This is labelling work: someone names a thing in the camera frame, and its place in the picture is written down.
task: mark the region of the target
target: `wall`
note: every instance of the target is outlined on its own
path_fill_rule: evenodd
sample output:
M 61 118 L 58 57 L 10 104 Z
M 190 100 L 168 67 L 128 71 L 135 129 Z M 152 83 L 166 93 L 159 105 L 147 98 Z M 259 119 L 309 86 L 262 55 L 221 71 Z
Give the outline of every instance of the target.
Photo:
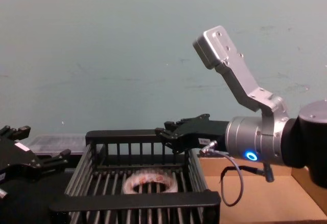
M 0 126 L 33 137 L 253 115 L 192 47 L 217 25 L 297 116 L 327 97 L 326 1 L 0 0 Z

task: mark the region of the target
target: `black table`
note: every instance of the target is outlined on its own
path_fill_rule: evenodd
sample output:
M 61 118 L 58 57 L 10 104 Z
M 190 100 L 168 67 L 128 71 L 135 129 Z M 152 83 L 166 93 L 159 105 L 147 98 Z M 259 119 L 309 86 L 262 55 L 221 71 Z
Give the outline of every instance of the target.
M 0 200 L 0 223 L 50 224 L 49 204 L 64 193 L 72 175 L 65 172 L 37 182 L 11 180 L 1 184 L 9 195 Z

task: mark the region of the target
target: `cardboard surface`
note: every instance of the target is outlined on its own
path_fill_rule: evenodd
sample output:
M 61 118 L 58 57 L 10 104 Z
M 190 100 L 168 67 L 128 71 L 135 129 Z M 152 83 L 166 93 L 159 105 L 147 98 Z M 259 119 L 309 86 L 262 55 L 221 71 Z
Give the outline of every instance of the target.
M 220 177 L 205 177 L 210 190 L 220 193 Z M 239 177 L 225 177 L 226 200 L 232 203 L 240 190 Z M 244 177 L 244 193 L 240 202 L 220 207 L 221 223 L 294 221 L 327 219 L 323 211 L 291 176 L 279 176 L 273 183 L 263 177 Z
M 200 159 L 200 163 L 209 189 L 218 191 L 221 195 L 220 172 L 224 167 L 230 165 L 230 162 L 225 159 Z M 262 164 L 253 164 L 253 162 L 243 160 L 238 160 L 238 163 L 262 167 Z M 327 216 L 323 210 L 291 175 L 291 168 L 273 166 L 273 171 L 275 175 L 273 183 L 267 183 L 264 177 L 244 173 L 242 199 L 234 207 L 228 207 L 223 202 L 221 203 L 220 223 L 327 222 Z M 235 201 L 239 190 L 239 177 L 235 172 L 227 173 L 224 178 L 226 200 L 229 203 Z

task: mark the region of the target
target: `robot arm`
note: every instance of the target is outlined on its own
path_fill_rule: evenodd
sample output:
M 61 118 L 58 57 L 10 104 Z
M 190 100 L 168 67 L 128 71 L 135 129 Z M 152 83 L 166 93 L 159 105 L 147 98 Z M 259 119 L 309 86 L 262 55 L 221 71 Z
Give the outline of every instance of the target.
M 312 181 L 327 188 L 327 99 L 303 107 L 298 118 L 289 118 L 283 99 L 257 84 L 222 26 L 205 31 L 193 46 L 205 67 L 222 75 L 236 100 L 252 111 L 261 109 L 262 117 L 235 117 L 224 123 L 201 115 L 201 119 L 157 129 L 163 143 L 180 153 L 203 147 L 201 141 L 206 140 L 203 154 L 219 150 L 234 158 L 262 162 L 268 182 L 273 181 L 270 164 L 307 166 Z

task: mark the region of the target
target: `crate bar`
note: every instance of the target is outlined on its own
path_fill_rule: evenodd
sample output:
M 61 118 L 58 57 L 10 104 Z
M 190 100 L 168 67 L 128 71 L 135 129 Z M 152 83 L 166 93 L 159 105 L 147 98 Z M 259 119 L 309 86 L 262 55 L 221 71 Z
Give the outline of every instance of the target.
M 128 143 L 128 164 L 132 165 L 132 143 Z
M 173 178 L 174 178 L 174 181 L 177 182 L 175 172 L 173 172 Z M 178 213 L 179 224 L 184 224 L 182 210 L 180 208 L 177 208 L 177 213 Z
M 162 145 L 162 164 L 165 164 L 165 149 L 166 149 L 166 146 L 165 145 Z
M 148 193 L 152 193 L 151 183 L 148 183 Z M 152 222 L 152 209 L 148 209 L 148 223 Z
M 104 144 L 104 147 L 105 147 L 105 151 L 106 151 L 105 161 L 106 161 L 106 164 L 109 165 L 109 146 L 108 146 L 108 144 Z
M 197 172 L 196 172 L 195 166 L 194 166 L 193 162 L 191 161 L 191 159 L 189 159 L 189 169 L 193 173 L 192 175 L 194 176 L 194 182 L 197 183 L 197 186 L 198 186 L 199 191 L 204 191 L 205 190 L 205 187 L 204 187 L 204 185 L 202 183 L 200 183 L 199 177 L 197 176 Z
M 154 164 L 154 143 L 151 143 L 151 164 Z
M 180 172 L 180 178 L 182 180 L 183 192 L 187 192 L 183 171 Z M 190 215 L 191 215 L 191 217 L 190 217 L 190 224 L 194 224 L 193 214 L 192 214 L 191 211 L 190 211 Z
M 96 196 L 96 194 L 97 194 L 97 191 L 98 191 L 98 187 L 99 187 L 99 183 L 100 183 L 100 180 L 101 180 L 101 174 L 98 172 L 98 179 L 97 179 L 97 183 L 96 183 L 96 187 L 94 188 L 94 190 L 93 190 L 93 193 L 92 193 L 92 196 Z M 88 220 L 88 218 L 89 218 L 89 216 L 90 216 L 90 212 L 88 211 L 87 213 L 86 213 L 86 219 Z
M 89 170 L 89 172 L 88 172 L 88 174 L 87 174 L 86 180 L 88 179 L 88 182 L 85 181 L 85 184 L 86 184 L 85 188 L 82 189 L 81 192 L 80 192 L 78 195 L 81 195 L 81 196 L 86 196 L 86 195 L 87 195 L 87 192 L 88 192 L 88 190 L 89 190 L 89 188 L 90 188 L 90 185 L 91 185 L 91 181 L 92 181 L 92 179 L 93 179 L 93 174 L 92 174 L 91 171 L 92 171 L 92 168 L 90 168 L 90 170 Z M 72 221 L 71 221 L 71 224 L 76 224 L 76 223 L 77 223 L 77 220 L 78 220 L 78 218 L 79 218 L 79 216 L 80 216 L 80 212 L 74 212 L 74 213 L 72 214 Z
M 106 195 L 109 178 L 110 178 L 110 174 L 107 172 L 106 181 L 104 183 L 104 187 L 103 187 L 103 190 L 102 190 L 102 195 Z M 98 211 L 97 214 L 96 214 L 96 218 L 94 220 L 95 224 L 99 223 L 99 218 L 100 218 L 100 212 Z
M 68 186 L 66 187 L 65 194 L 70 195 L 72 192 L 73 186 L 76 186 L 81 178 L 81 174 L 84 171 L 84 168 L 86 167 L 87 161 L 85 159 L 90 159 L 90 145 L 86 147 L 86 153 L 84 153 L 75 169 L 75 174 L 73 174 L 71 180 L 69 181 Z
M 112 190 L 111 190 L 111 195 L 114 195 L 114 193 L 116 191 L 117 179 L 118 179 L 118 173 L 116 173 L 114 175 L 114 181 L 113 181 L 113 186 L 112 186 Z M 105 223 L 109 223 L 110 215 L 111 215 L 111 211 L 109 210 L 106 212 Z
M 123 191 L 123 186 L 124 186 L 124 183 L 126 181 L 126 173 L 124 173 L 124 176 L 123 176 L 123 181 L 122 181 L 122 189 L 121 189 L 121 194 L 124 194 L 124 191 Z
M 193 189 L 193 191 L 196 191 L 196 192 L 199 192 L 200 193 L 198 183 L 194 180 L 193 175 L 194 175 L 194 173 L 191 171 L 191 168 L 189 166 L 189 177 L 190 177 L 192 189 Z M 201 223 L 202 223 L 202 214 L 201 214 L 200 208 L 197 208 L 197 211 L 198 211 L 198 214 L 199 214 L 199 218 L 201 220 Z
M 140 142 L 139 143 L 139 164 L 142 165 L 143 164 L 143 143 Z
M 154 130 L 89 131 L 85 140 L 86 145 L 91 142 L 95 144 L 160 142 Z
M 132 210 L 128 210 L 126 215 L 126 224 L 131 224 L 131 220 L 132 220 Z
M 143 185 L 139 185 L 138 187 L 138 193 L 142 194 L 142 189 L 143 189 Z M 138 210 L 138 224 L 141 224 L 141 220 L 142 220 L 142 209 Z
M 199 177 L 198 180 L 199 180 L 199 182 L 201 182 L 203 190 L 208 189 L 208 185 L 207 185 L 207 183 L 205 181 L 202 167 L 200 165 L 200 162 L 198 160 L 198 156 L 197 156 L 194 149 L 190 150 L 190 159 L 193 162 L 193 165 L 194 165 L 194 168 L 196 170 L 197 176 Z
M 196 208 L 215 207 L 219 203 L 218 192 L 174 192 L 111 196 L 62 196 L 50 206 L 50 209 L 53 212 L 74 212 L 178 207 Z
M 160 184 L 159 183 L 156 184 L 156 192 L 160 193 Z M 159 208 L 157 212 L 158 212 L 158 224 L 162 224 L 162 211 Z
M 92 161 L 89 161 L 89 163 L 87 163 L 87 167 L 83 170 L 83 174 L 80 174 L 79 184 L 76 184 L 73 187 L 72 196 L 78 195 L 82 189 L 82 186 L 85 185 L 85 182 L 88 179 L 88 178 L 86 178 L 86 176 L 88 173 L 90 173 L 92 171 L 91 165 L 92 165 Z
M 117 143 L 117 163 L 118 165 L 121 164 L 121 147 L 119 143 Z
M 168 223 L 170 223 L 170 209 L 168 208 L 167 209 L 167 217 L 168 217 Z
M 180 168 L 183 167 L 184 164 L 154 164 L 154 165 L 121 165 L 121 166 L 105 166 L 105 165 L 101 165 L 98 166 L 98 170 L 114 170 L 114 169 L 123 169 L 123 170 L 138 170 L 138 169 L 142 169 L 142 168 Z

